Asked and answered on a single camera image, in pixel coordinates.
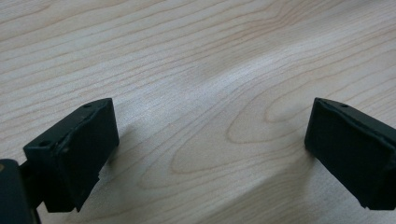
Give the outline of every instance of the light wood surface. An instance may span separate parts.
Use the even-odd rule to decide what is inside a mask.
[[[0,1],[0,156],[112,97],[120,147],[47,223],[394,223],[304,150],[314,97],[396,127],[396,1]]]

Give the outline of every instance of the table surface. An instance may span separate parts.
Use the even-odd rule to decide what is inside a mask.
[[[396,127],[396,1],[0,2],[0,156],[112,97],[120,146],[47,223],[393,223],[304,149],[315,97]]]

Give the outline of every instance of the wooden table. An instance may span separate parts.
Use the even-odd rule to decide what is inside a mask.
[[[315,97],[396,127],[396,1],[0,2],[0,156],[112,97],[120,147],[47,223],[394,223],[304,149]]]

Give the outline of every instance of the screw hole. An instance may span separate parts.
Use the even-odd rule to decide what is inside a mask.
[[[40,147],[46,147],[47,145],[49,145],[50,144],[50,141],[42,141],[42,142],[40,142],[38,145],[40,146]]]

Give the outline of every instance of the black object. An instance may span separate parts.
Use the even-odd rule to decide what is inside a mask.
[[[396,207],[396,130],[349,105],[316,98],[305,147],[373,210]]]
[[[79,211],[119,142],[112,100],[103,99],[81,106],[26,145],[27,162],[20,168],[0,160],[0,223],[39,222],[35,209],[43,201],[49,212]]]

